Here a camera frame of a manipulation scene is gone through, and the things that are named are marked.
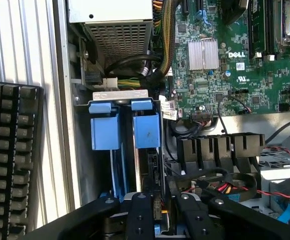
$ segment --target green circuit board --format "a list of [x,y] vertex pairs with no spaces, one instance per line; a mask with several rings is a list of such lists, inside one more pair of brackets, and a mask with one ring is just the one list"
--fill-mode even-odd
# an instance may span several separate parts
[[[281,54],[272,62],[250,59],[247,11],[235,23],[224,25],[219,0],[201,2],[206,21],[197,19],[194,0],[188,1],[188,15],[181,6],[176,11],[172,97],[179,116],[215,115],[218,101],[226,95],[240,98],[252,114],[290,111],[290,55]],[[188,42],[207,38],[217,40],[219,68],[190,70]],[[225,99],[222,104],[224,116],[245,114],[242,110],[235,101]]]

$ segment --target motherboard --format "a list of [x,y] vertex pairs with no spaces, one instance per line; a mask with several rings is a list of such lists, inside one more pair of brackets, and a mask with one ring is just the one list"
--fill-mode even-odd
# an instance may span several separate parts
[[290,112],[288,21],[290,0],[250,0],[230,24],[221,0],[184,0],[176,11],[169,88],[179,117],[214,116],[219,101],[223,116],[250,114],[223,99],[228,95],[244,102],[251,114]]

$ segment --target keyboard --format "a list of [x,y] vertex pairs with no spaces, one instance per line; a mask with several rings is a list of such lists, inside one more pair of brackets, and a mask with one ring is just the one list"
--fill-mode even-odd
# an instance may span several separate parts
[[0,82],[0,240],[31,228],[42,132],[43,89]]

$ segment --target mechanical keyboard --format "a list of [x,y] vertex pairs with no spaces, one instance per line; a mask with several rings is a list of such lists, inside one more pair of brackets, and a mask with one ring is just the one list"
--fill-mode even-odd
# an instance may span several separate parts
[[0,240],[31,228],[40,157],[43,89],[0,82]]

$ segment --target silver heatsink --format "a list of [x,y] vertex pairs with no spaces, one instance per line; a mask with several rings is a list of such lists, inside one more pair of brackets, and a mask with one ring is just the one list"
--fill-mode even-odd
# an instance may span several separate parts
[[190,71],[219,68],[217,39],[190,41],[187,54]]

